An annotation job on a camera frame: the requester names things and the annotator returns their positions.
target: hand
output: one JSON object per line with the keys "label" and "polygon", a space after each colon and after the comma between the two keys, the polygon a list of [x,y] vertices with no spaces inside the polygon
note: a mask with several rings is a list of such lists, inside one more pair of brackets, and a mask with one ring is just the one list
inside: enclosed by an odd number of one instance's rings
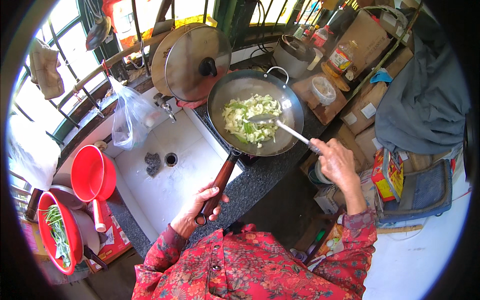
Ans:
{"label": "hand", "polygon": [[[204,202],[218,194],[218,187],[212,187],[212,185],[213,181],[199,189],[198,192],[193,195],[192,199],[182,206],[179,214],[170,223],[170,226],[184,238],[187,239],[195,228],[197,228],[195,217],[201,211]],[[228,203],[229,199],[227,195],[223,194],[221,201]],[[221,208],[220,205],[218,205],[213,209],[213,215],[210,215],[208,219],[215,221],[220,211]]]}
{"label": "hand", "polygon": [[319,139],[310,141],[322,152],[318,157],[322,173],[342,190],[347,203],[347,213],[355,215],[367,209],[360,187],[360,177],[355,172],[353,152],[336,139],[331,139],[327,143]]}

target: plastic bag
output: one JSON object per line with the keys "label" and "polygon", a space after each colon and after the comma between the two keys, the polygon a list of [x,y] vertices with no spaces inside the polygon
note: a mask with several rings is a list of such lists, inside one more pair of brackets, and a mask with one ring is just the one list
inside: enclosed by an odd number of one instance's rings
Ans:
{"label": "plastic bag", "polygon": [[113,116],[113,145],[125,150],[141,147],[161,111],[134,89],[109,77],[118,96]]}
{"label": "plastic bag", "polygon": [[332,84],[325,77],[314,77],[311,90],[323,105],[330,105],[336,99],[336,92]]}
{"label": "plastic bag", "polygon": [[57,171],[60,147],[35,122],[13,115],[9,123],[11,170],[32,187],[48,191]]}

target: faucet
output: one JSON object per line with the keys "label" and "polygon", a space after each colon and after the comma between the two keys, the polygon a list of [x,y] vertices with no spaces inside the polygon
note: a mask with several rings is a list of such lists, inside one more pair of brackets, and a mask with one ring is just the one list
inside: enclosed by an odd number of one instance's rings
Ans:
{"label": "faucet", "polygon": [[155,96],[153,96],[153,99],[155,100],[154,102],[155,105],[160,106],[160,108],[163,108],[167,112],[170,119],[172,119],[172,123],[175,123],[177,121],[177,118],[175,117],[175,114],[172,111],[172,107],[170,106],[170,104],[167,103],[167,101],[172,98],[173,97],[164,96],[162,93],[158,93]]}

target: bamboo pole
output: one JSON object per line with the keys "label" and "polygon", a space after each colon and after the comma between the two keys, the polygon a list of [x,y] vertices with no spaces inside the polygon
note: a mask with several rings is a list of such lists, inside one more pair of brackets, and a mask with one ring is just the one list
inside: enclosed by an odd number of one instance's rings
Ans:
{"label": "bamboo pole", "polygon": [[[170,31],[167,31],[144,40],[144,46],[146,47],[152,44],[160,43],[169,33]],[[113,66],[115,63],[119,62],[125,56],[138,51],[140,51],[140,43],[136,43],[135,45],[129,47],[128,49],[125,49],[124,51],[113,55],[111,58],[105,61],[105,64],[107,68],[109,68]],[[93,70],[90,74],[88,74],[84,79],[77,82],[77,84],[74,86],[74,89],[77,91],[81,90],[87,82],[92,80],[95,76],[100,74],[100,72],[102,72],[103,70],[104,70],[103,66],[100,64],[95,70]]]}
{"label": "bamboo pole", "polygon": [[405,226],[405,227],[391,227],[391,228],[377,228],[377,234],[409,232],[423,229],[423,225]]}

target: cooking oil bottle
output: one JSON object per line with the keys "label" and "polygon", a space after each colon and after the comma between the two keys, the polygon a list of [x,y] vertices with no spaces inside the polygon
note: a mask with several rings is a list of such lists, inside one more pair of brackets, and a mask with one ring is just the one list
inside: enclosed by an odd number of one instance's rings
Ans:
{"label": "cooking oil bottle", "polygon": [[334,77],[339,77],[353,62],[353,51],[358,45],[355,41],[340,43],[326,62],[326,70]]}

